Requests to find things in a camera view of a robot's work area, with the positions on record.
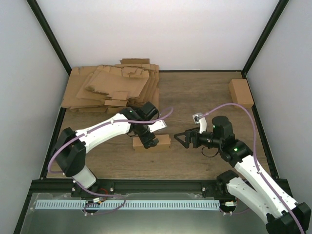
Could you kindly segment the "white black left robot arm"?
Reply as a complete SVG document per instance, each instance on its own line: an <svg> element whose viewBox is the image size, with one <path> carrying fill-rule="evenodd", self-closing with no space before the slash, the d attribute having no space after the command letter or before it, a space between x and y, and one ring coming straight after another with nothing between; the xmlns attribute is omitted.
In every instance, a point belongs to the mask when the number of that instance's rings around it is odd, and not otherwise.
<svg viewBox="0 0 312 234"><path fill-rule="evenodd" d="M96 176L86 166L86 155L98 145L119 135L133 132L145 149L157 146L154 132L166 127L163 120L152 120L159 111L150 102L138 109L127 107L110 119L80 130L64 129L53 149L52 161L56 161L61 173L71 177L87 196L99 193Z"/></svg>

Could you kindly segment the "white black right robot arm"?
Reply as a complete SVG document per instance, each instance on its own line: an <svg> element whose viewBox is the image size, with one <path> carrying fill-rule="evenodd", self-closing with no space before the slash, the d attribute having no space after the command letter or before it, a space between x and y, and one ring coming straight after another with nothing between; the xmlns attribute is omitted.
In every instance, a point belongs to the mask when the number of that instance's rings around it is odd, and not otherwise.
<svg viewBox="0 0 312 234"><path fill-rule="evenodd" d="M257 214L270 234L304 234L309 228L312 211L298 203L263 169L252 150L233 133L225 116L212 119L213 130L207 131L206 119L193 116L199 127L175 134L185 148L216 148L221 158L232 166L217 177L217 192L233 195Z"/></svg>

